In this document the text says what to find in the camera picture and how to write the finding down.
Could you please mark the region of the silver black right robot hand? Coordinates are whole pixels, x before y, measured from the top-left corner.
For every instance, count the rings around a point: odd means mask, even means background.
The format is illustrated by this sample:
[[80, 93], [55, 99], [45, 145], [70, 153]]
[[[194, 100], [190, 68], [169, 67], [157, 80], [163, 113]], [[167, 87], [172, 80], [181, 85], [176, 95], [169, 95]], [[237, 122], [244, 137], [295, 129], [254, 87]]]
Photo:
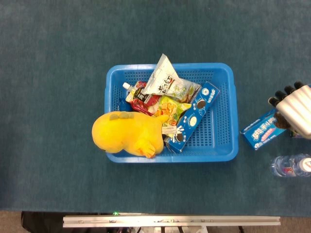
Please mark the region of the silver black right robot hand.
[[283, 128], [294, 136], [311, 138], [311, 86], [297, 81], [293, 86], [276, 91], [268, 103], [276, 108]]

